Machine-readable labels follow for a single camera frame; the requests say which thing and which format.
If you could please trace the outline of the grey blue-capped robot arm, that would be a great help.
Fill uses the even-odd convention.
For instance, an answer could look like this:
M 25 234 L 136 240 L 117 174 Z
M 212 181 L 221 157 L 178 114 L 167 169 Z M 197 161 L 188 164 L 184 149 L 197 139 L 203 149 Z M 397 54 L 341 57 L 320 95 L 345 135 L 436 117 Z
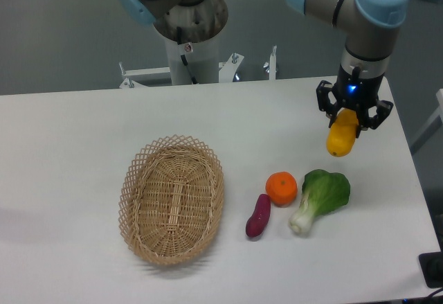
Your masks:
M 356 133 L 376 129 L 393 105 L 378 90 L 388 66 L 409 0 L 285 0 L 303 15 L 343 30 L 347 39 L 335 83 L 316 89 L 318 107 L 338 123 L 345 109 L 356 116 Z M 224 0 L 119 0 L 139 24 L 153 26 L 170 47 L 174 84 L 205 84 L 219 79 L 214 38 L 224 29 Z

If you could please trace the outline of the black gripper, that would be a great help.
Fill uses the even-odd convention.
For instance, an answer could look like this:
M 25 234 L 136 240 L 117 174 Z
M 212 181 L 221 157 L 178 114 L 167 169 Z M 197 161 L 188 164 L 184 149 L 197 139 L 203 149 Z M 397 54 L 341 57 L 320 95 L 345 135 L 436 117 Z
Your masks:
M 362 131 L 377 129 L 389 117 L 394 104 L 379 100 L 378 92 L 383 75 L 375 78 L 362 78 L 360 69 L 357 73 L 348 73 L 339 67 L 336 84 L 321 80 L 316 87 L 318 108 L 329 118 L 328 127 L 335 123 L 341 107 L 355 110 L 358 125 L 356 138 Z M 375 115 L 370 116 L 369 108 L 375 106 Z

